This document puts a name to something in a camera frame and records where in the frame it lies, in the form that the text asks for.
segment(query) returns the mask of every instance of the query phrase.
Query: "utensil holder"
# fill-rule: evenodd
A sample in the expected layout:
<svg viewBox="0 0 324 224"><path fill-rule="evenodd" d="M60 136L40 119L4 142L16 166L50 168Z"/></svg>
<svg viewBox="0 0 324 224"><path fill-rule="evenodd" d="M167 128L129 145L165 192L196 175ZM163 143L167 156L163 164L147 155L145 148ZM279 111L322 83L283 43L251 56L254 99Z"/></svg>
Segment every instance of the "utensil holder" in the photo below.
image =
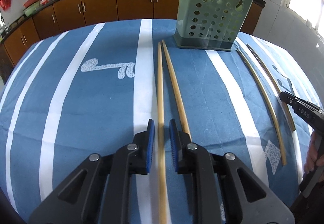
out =
<svg viewBox="0 0 324 224"><path fill-rule="evenodd" d="M180 48L230 51L253 0L179 0L174 39Z"/></svg>

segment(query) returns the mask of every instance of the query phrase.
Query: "red plastic bag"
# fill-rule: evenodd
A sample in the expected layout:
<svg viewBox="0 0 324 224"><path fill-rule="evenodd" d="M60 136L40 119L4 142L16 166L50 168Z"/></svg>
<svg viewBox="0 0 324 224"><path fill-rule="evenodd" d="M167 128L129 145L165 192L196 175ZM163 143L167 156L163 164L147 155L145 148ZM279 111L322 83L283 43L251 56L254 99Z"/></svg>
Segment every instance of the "red plastic bag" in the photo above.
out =
<svg viewBox="0 0 324 224"><path fill-rule="evenodd" d="M0 0L0 6L6 11L11 6L11 0Z"/></svg>

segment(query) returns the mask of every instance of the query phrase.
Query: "green object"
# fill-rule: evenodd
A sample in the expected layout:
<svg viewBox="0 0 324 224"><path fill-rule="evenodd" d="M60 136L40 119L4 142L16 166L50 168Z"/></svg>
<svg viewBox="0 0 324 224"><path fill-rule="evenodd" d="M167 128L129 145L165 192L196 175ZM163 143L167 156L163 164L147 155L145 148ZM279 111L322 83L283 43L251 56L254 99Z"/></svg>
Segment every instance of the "green object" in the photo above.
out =
<svg viewBox="0 0 324 224"><path fill-rule="evenodd" d="M35 3L33 3L32 5L30 5L29 7L27 7L25 10L24 10L24 13L26 16L30 16L33 12L36 11L36 9L41 5L41 2L40 1L37 1Z"/></svg>
<svg viewBox="0 0 324 224"><path fill-rule="evenodd" d="M179 0L174 39L180 48L227 50L253 0Z"/></svg>

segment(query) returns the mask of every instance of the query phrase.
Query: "striped tablecloth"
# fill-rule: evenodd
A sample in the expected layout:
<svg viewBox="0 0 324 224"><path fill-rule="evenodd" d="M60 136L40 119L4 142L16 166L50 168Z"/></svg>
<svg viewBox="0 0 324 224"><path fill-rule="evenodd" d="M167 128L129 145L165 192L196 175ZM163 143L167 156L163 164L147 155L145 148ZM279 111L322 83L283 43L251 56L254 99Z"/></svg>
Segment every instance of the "striped tablecloth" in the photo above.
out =
<svg viewBox="0 0 324 224"><path fill-rule="evenodd" d="M282 90L321 106L310 81L287 51L243 33L232 52L178 49L175 24L159 19L102 23L47 38L26 52L0 101L0 187L24 220L88 155L114 153L146 130L149 118L157 122L161 39L169 49L192 140L215 154L233 152L292 204L312 129L293 114L296 131L291 133L273 85L245 44ZM236 48L256 69L274 106L287 154L284 167L270 114ZM187 180L172 165L168 121L180 122L165 59L163 64L168 217L176 224L191 223ZM158 223L155 156L149 175L132 178L132 224Z"/></svg>

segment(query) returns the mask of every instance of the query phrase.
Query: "white music note pattern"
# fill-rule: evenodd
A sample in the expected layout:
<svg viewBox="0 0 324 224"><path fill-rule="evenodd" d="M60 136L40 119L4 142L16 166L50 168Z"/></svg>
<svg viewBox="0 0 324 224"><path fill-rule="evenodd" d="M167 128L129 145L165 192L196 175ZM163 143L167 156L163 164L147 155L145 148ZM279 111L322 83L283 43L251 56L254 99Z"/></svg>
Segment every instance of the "white music note pattern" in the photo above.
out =
<svg viewBox="0 0 324 224"><path fill-rule="evenodd" d="M86 62L84 62L80 68L82 72L88 72L88 71L93 71L93 70L103 70L103 69L113 69L113 68L119 68L117 77L119 79L123 79L125 77L125 71L126 75L129 78L133 78L135 76L134 74L134 62L127 62L127 63L114 63L114 64L106 64L106 65L101 65L97 66L98 64L98 59L89 59Z"/></svg>

